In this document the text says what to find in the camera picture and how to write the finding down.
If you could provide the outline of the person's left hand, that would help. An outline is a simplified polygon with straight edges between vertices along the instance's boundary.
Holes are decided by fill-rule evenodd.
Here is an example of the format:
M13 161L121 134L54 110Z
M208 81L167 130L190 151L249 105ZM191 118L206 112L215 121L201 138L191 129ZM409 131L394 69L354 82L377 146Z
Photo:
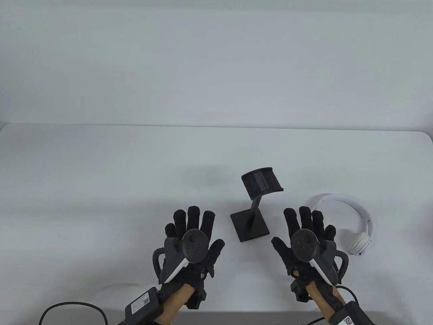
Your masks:
M214 221L214 212L190 206L175 211L173 222L165 226L164 245L153 252L157 296L164 310L196 310L206 300L205 280L215 276L225 247L222 239L211 241Z

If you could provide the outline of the person's right hand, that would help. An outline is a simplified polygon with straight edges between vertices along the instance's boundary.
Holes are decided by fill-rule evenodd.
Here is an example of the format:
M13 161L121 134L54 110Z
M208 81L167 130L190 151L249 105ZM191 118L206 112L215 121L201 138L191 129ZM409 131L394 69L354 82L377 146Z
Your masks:
M332 225L327 227L323 223L323 214L320 211L311 211L309 207L299 207L299 213L292 208L283 211L284 218L288 227L289 239L300 229L312 231L318 240L329 240L334 242L336 228ZM314 291L318 292L319 298L331 305L337 300L342 301L342 297L334 286L327 284L320 274L309 264L300 261L291 247L280 237L272 238L272 246L280 256L286 267L287 274L294 279L301 280L302 286L313 286Z

